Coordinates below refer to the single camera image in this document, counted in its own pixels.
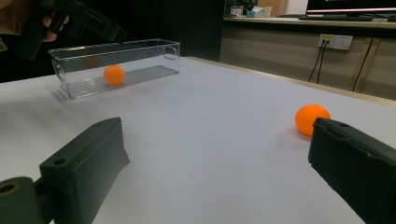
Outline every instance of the keyboard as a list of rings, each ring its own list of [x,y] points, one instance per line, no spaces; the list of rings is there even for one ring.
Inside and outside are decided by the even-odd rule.
[[[302,16],[298,19],[300,21],[372,21],[375,17],[347,17],[347,16],[325,16],[325,17],[310,17]]]

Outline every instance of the power cord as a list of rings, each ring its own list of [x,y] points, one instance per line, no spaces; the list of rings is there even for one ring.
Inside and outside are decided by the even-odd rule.
[[[323,40],[322,41],[322,44],[320,45],[317,61],[315,62],[314,69],[312,69],[311,76],[309,77],[308,82],[311,81],[311,78],[314,75],[315,69],[317,68],[317,65],[318,65],[319,58],[321,56],[320,67],[319,67],[319,71],[318,71],[318,79],[317,79],[317,83],[319,83],[319,75],[320,75],[320,70],[321,70],[321,66],[322,66],[322,63],[323,63],[323,54],[324,54],[324,50],[326,49],[326,45],[327,44],[329,44],[328,40]]]

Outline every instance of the human hand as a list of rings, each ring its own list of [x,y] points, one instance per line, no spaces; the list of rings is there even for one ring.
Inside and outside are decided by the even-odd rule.
[[[0,0],[0,34],[20,35],[30,17],[33,8],[32,0]],[[49,16],[43,17],[42,21],[46,27],[50,27],[55,11]],[[43,41],[50,42],[56,39],[57,35],[50,30]]]

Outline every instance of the black cable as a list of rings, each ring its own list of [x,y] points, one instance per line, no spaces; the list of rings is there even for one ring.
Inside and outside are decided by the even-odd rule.
[[[317,68],[317,64],[318,64],[318,61],[319,61],[320,53],[322,52],[322,50],[323,50],[323,46],[325,45],[325,43],[327,43],[327,41],[323,40],[323,41],[322,41],[322,44],[320,45],[320,49],[319,49],[319,53],[318,53],[318,57],[317,57],[317,61],[315,62],[314,69],[312,69],[311,76],[309,77],[309,79],[308,79],[308,82],[310,82],[310,81],[311,81],[311,78],[312,78],[312,76],[314,75],[315,68]]]
[[[320,66],[319,66],[319,71],[318,71],[317,84],[319,84],[320,70],[321,70],[321,66],[323,64],[323,55],[324,55],[324,50],[326,49],[326,45],[327,44],[328,44],[328,41],[326,41],[326,43],[323,46],[323,50],[322,50],[322,55],[321,55],[321,59],[320,59]]]

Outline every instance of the white wall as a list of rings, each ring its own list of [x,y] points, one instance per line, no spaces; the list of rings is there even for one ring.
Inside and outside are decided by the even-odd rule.
[[[305,14],[308,0],[289,0],[286,9],[287,14]]]

